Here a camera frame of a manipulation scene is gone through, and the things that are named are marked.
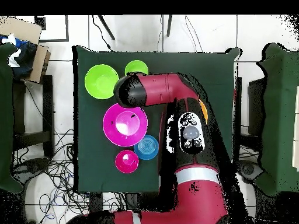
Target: magenta cup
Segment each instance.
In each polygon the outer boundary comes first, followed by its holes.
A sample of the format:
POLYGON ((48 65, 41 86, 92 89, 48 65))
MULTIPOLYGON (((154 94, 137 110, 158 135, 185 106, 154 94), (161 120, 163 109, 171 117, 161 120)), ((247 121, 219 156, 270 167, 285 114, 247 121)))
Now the magenta cup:
POLYGON ((138 156, 130 150, 123 150, 115 158, 115 165, 122 173, 132 173, 138 167, 138 156))
POLYGON ((124 108, 116 103, 104 115, 103 130, 113 144, 133 146, 147 133, 147 116, 140 107, 124 108))

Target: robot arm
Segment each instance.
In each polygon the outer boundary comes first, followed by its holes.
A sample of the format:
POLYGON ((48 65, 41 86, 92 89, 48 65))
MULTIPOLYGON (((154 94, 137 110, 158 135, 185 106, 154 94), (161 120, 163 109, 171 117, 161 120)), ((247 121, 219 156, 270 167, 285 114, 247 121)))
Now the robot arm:
POLYGON ((176 73, 132 73, 117 82, 114 95, 123 107, 168 103, 161 118, 158 156, 160 208, 167 211, 140 212, 138 217, 116 212, 115 223, 216 224, 226 216, 208 113, 186 79, 176 73))

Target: black pole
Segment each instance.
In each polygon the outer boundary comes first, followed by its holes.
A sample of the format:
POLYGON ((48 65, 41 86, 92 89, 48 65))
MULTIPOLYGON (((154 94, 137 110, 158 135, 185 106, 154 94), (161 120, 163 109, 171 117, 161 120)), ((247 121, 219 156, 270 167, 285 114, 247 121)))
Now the black pole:
POLYGON ((171 35, 171 21, 172 21, 172 15, 168 15, 167 37, 171 35))
POLYGON ((105 27, 106 31, 109 33, 111 39, 112 39, 112 40, 115 40, 115 37, 113 36, 112 32, 111 32, 110 29, 108 28, 108 26, 107 26, 107 24, 106 24, 106 22, 105 22, 103 16, 99 16, 99 15, 98 15, 98 17, 99 17, 100 21, 102 22, 103 26, 105 27))

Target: green bowl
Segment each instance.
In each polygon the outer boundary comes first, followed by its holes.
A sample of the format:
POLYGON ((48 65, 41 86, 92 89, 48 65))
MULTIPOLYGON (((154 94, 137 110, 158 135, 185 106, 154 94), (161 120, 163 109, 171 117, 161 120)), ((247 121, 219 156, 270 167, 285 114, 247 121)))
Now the green bowl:
POLYGON ((99 64, 86 73, 85 88, 92 97, 104 100, 113 96, 113 89, 118 80, 119 76, 112 67, 99 64))
POLYGON ((140 60, 133 60, 129 62, 124 69, 125 75, 129 72, 142 72, 148 75, 148 68, 145 62, 142 62, 140 60))

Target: blue bowl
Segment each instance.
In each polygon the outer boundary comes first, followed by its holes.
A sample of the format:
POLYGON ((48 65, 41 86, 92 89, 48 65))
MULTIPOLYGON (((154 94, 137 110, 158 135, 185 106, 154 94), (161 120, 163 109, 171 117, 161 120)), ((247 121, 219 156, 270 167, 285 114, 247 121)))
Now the blue bowl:
POLYGON ((150 135, 145 135, 143 139, 134 145, 134 152, 142 160, 154 158, 159 151, 158 141, 150 135))

